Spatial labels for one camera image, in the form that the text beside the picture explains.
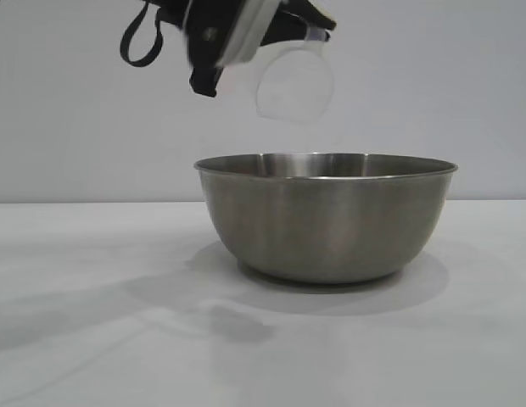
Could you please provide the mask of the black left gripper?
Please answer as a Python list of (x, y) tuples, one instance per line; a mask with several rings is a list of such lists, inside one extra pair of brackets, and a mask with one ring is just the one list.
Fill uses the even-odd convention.
[[(243, 9), (241, 0), (155, 1), (156, 30), (163, 23), (175, 26), (186, 40), (187, 59), (192, 66), (192, 90), (214, 97), (223, 68), (220, 60)], [(302, 41), (310, 28), (326, 32), (324, 41), (337, 26), (336, 20), (312, 1), (282, 1), (261, 41), (262, 46)]]

